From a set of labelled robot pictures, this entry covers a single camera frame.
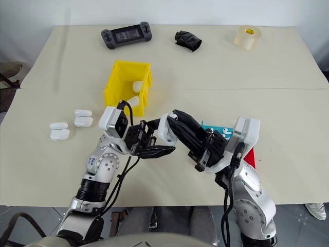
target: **white table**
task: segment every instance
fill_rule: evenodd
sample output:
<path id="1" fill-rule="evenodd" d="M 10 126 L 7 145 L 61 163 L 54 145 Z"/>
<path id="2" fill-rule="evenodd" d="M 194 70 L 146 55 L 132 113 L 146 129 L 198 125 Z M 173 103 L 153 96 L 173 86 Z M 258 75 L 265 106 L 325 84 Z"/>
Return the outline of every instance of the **white table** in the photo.
<path id="1" fill-rule="evenodd" d="M 0 204 L 68 206 L 85 172 L 85 160 L 101 134 L 97 122 L 104 110 L 103 87 L 116 59 L 153 63 L 154 86 L 149 93 L 149 106 L 146 107 L 144 119 L 158 118 L 173 109 L 183 110 L 198 121 L 219 126 L 233 126 L 241 115 L 258 118 L 261 120 L 261 132 L 255 147 L 257 167 L 264 187 L 275 203 L 329 201 L 326 155 L 329 147 L 329 132 L 326 131 L 329 126 L 329 90 L 295 29 L 261 28 L 264 40 L 257 49 L 237 51 L 234 49 L 238 47 L 230 46 L 229 42 L 225 47 L 221 37 L 215 39 L 211 35 L 215 30 L 231 33 L 236 27 L 152 26 L 154 37 L 151 42 L 113 51 L 102 46 L 99 36 L 94 37 L 104 28 L 55 28 L 24 80 L 23 89 L 17 91 L 0 128 Z M 171 37 L 164 37 L 166 33 L 169 35 L 181 29 L 189 30 L 204 40 L 200 50 L 190 53 L 174 45 Z M 259 75 L 251 74 L 252 80 L 242 84 L 236 78 L 243 76 L 236 73 L 236 65 L 221 62 L 225 65 L 223 70 L 223 67 L 211 63 L 216 54 L 208 49 L 219 52 L 219 46 L 223 61 L 229 61 L 232 57 L 238 61 L 239 56 L 252 56 L 254 64 L 266 69 L 261 65 L 259 56 L 262 53 L 258 48 L 266 52 L 274 47 L 267 43 L 271 30 L 293 39 L 290 43 L 277 40 L 279 44 L 274 43 L 275 47 L 285 52 L 298 50 L 293 59 L 293 53 L 287 57 L 277 56 L 277 50 L 273 48 L 275 52 L 272 53 L 271 63 L 276 61 L 277 64 L 272 64 L 271 70 L 280 71 L 278 77 L 281 78 L 277 79 L 276 86 L 269 83 L 273 83 L 274 78 L 267 80 L 266 73 L 270 70 L 266 73 L 260 70 Z M 68 33 L 68 40 L 65 51 L 58 55 L 56 45 L 61 44 L 58 39 L 63 32 Z M 78 42 L 81 33 L 86 37 L 86 43 Z M 153 52 L 158 50 L 158 55 L 146 53 L 148 49 Z M 203 52 L 209 57 L 209 66 Z M 169 54 L 177 56 L 178 61 L 187 61 L 186 57 L 203 60 L 196 60 L 200 65 L 198 71 L 191 69 L 191 64 L 177 63 L 176 69 L 167 74 L 164 70 L 168 69 L 167 66 L 173 66 L 173 60 L 168 62 L 161 56 L 169 57 Z M 61 62 L 58 62 L 57 56 L 62 57 Z M 282 63 L 287 60 L 290 62 L 283 66 Z M 303 67 L 299 72 L 309 81 L 300 78 L 297 63 Z M 207 75 L 207 78 L 215 76 L 210 67 L 226 79 L 220 83 L 212 80 L 200 83 L 201 74 Z M 228 69 L 235 77 L 230 83 L 227 80 Z M 73 126 L 74 110 L 77 108 L 92 110 L 95 121 L 92 127 Z M 69 123 L 71 134 L 68 140 L 54 142 L 49 139 L 48 125 L 52 121 Z M 214 183 L 214 176 L 197 172 L 187 153 L 187 148 L 178 144 L 171 155 L 141 161 L 127 175 L 115 205 L 222 205 L 224 193 Z M 120 170 L 125 161 L 126 157 L 121 160 Z"/>

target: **gray floor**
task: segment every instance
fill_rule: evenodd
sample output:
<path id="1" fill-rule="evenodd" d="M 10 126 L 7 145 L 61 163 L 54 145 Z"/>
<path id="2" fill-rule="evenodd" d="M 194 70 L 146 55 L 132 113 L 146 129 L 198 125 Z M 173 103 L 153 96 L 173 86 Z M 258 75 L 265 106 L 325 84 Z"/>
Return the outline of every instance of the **gray floor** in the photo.
<path id="1" fill-rule="evenodd" d="M 221 238 L 220 220 L 223 214 L 222 206 L 210 207 L 217 226 L 219 242 L 223 246 Z M 55 235 L 58 225 L 63 218 L 65 208 L 53 207 L 7 207 L 0 206 L 0 234 L 6 229 L 10 218 L 17 212 L 23 211 L 30 214 L 47 235 Z M 102 232 L 103 238 L 108 238 L 111 225 L 111 212 L 104 216 L 105 226 Z M 328 247 L 329 246 L 329 219 L 319 221 L 312 217 L 303 204 L 279 205 L 275 223 L 278 230 L 280 247 Z M 240 232 L 234 221 L 234 215 L 230 214 L 231 246 L 241 247 Z M 25 219 L 19 219 L 10 237 L 11 241 L 28 244 L 39 239 L 38 233 Z"/>

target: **tape roll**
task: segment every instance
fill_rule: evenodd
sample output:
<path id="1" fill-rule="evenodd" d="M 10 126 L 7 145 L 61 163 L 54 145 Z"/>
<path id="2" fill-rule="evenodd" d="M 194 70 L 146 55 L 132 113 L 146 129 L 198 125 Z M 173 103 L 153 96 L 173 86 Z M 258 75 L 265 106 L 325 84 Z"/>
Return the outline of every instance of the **tape roll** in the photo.
<path id="1" fill-rule="evenodd" d="M 244 50 L 251 50 L 256 47 L 260 36 L 261 31 L 259 28 L 251 25 L 244 25 L 239 28 L 234 43 L 236 46 L 241 47 Z"/>

